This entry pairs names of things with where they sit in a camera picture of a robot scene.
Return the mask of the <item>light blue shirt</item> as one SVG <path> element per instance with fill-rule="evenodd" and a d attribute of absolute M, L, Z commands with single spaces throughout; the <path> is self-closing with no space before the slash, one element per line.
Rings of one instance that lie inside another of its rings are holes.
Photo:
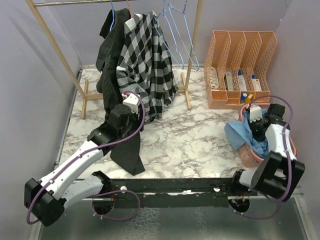
<path fill-rule="evenodd" d="M 248 144 L 253 152 L 260 158 L 265 158 L 269 153 L 268 140 L 257 141 L 253 138 L 252 130 L 249 126 L 249 113 L 242 112 L 243 121 L 227 122 L 224 131 L 232 148 L 238 150 L 244 144 Z"/>

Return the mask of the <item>grey plaid shirt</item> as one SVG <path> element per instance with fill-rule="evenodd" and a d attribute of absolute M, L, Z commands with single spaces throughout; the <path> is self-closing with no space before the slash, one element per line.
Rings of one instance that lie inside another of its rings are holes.
<path fill-rule="evenodd" d="M 121 92 L 133 91 L 142 98 L 145 122 L 160 119 L 178 92 L 172 57 L 156 13 L 134 14 L 124 24 L 124 44 L 116 77 Z"/>

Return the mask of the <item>pink wire hanger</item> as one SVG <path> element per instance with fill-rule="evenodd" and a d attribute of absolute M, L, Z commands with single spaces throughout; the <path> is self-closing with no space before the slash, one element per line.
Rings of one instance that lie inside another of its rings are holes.
<path fill-rule="evenodd" d="M 132 12 L 132 9 L 131 9 L 131 5 L 130 5 L 130 1 L 129 0 L 126 0 L 126 3 L 127 3 L 127 8 L 129 10 L 129 13 L 130 13 L 130 17 L 133 18 L 133 12 Z"/>

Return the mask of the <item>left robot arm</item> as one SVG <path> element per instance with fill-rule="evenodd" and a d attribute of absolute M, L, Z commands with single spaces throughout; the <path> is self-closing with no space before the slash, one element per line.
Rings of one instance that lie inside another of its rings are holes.
<path fill-rule="evenodd" d="M 48 227 L 77 202 L 91 196 L 103 198 L 111 195 L 113 191 L 109 178 L 100 171 L 75 182 L 85 170 L 107 154 L 133 176 L 144 172 L 140 158 L 140 132 L 145 117 L 145 107 L 139 103 L 117 104 L 107 120 L 92 130 L 80 148 L 61 166 L 40 180 L 28 180 L 24 186 L 27 223 L 41 222 Z"/>

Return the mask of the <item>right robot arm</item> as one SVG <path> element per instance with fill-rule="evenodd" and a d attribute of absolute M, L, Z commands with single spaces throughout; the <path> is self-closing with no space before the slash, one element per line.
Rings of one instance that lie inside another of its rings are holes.
<path fill-rule="evenodd" d="M 290 125 L 283 119 L 285 106 L 261 102 L 246 104 L 239 110 L 239 120 L 250 129 L 256 141 L 267 141 L 268 154 L 256 170 L 240 169 L 233 175 L 229 189 L 240 196 L 255 190 L 279 202 L 287 201 L 299 183 L 305 165 L 297 160 L 297 150 L 290 136 Z"/>

